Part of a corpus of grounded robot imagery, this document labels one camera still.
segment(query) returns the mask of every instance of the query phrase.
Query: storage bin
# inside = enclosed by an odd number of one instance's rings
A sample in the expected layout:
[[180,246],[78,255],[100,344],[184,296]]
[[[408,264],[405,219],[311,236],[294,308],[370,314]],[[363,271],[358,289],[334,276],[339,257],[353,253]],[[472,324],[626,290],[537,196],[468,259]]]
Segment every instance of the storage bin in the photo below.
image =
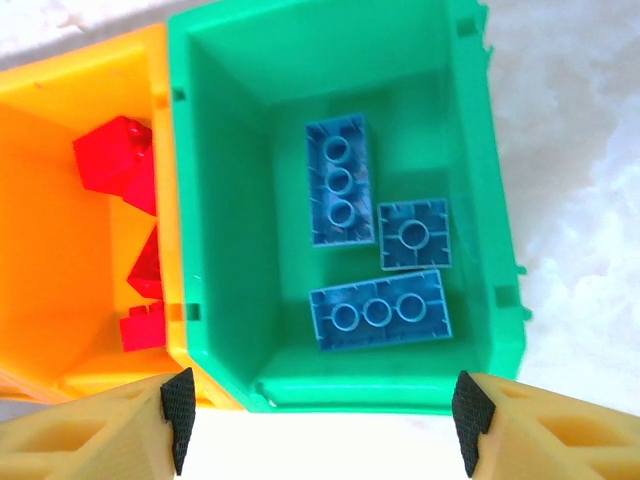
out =
[[[169,22],[188,349],[257,412],[450,413],[513,378],[524,322],[475,0],[234,0]],[[444,198],[453,339],[321,352],[309,292],[390,275],[314,248],[305,125],[362,113],[372,197]]]

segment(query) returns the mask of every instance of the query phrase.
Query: blue 2x4 brick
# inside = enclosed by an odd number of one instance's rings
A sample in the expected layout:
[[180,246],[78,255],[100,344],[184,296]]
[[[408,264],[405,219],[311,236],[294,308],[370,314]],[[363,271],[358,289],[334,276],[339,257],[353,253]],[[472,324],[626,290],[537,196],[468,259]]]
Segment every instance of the blue 2x4 brick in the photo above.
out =
[[321,350],[452,336],[438,270],[323,288],[309,297]]
[[306,126],[314,246],[375,243],[363,115]]

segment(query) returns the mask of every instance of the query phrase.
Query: white floor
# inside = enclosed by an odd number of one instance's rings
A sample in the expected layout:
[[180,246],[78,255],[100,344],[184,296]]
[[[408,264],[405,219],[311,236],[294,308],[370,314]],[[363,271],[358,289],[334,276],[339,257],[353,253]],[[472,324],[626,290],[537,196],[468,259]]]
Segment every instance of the white floor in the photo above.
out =
[[[0,0],[0,69],[200,3]],[[496,130],[535,312],[520,380],[640,415],[640,2],[489,4]],[[17,411],[0,404],[2,418]],[[199,412],[183,478],[393,475],[466,478],[451,419]]]

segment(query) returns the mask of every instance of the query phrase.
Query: lego brick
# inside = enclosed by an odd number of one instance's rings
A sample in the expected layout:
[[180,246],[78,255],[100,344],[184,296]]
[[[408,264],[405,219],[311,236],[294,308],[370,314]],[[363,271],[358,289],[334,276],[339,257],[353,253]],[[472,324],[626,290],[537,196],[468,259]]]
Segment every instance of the lego brick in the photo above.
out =
[[363,115],[306,126],[314,246],[375,243]]
[[118,116],[73,142],[82,184],[122,196],[151,145],[151,129]]
[[438,270],[315,290],[310,303],[321,350],[452,336]]
[[156,215],[156,182],[153,146],[144,153],[122,199],[149,215]]
[[449,216],[444,198],[378,204],[383,270],[450,267]]
[[129,316],[120,320],[120,337],[125,352],[166,345],[166,321],[164,303],[156,302],[146,307],[129,309]]
[[153,227],[127,282],[144,298],[162,300],[158,228]]

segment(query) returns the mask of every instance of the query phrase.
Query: orange bin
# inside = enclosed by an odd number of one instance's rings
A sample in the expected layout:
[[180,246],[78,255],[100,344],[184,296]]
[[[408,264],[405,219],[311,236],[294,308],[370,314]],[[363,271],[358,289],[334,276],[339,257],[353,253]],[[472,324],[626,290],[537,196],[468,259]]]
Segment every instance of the orange bin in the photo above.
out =
[[[184,323],[167,61],[166,27],[155,25],[0,73],[0,398],[57,403],[192,366],[175,333]],[[185,352],[175,360],[166,348],[123,352],[118,328],[129,307],[151,303],[126,278],[154,218],[85,190],[75,164],[72,141],[118,115],[154,131],[168,330],[171,349]],[[203,375],[199,405],[239,408]]]

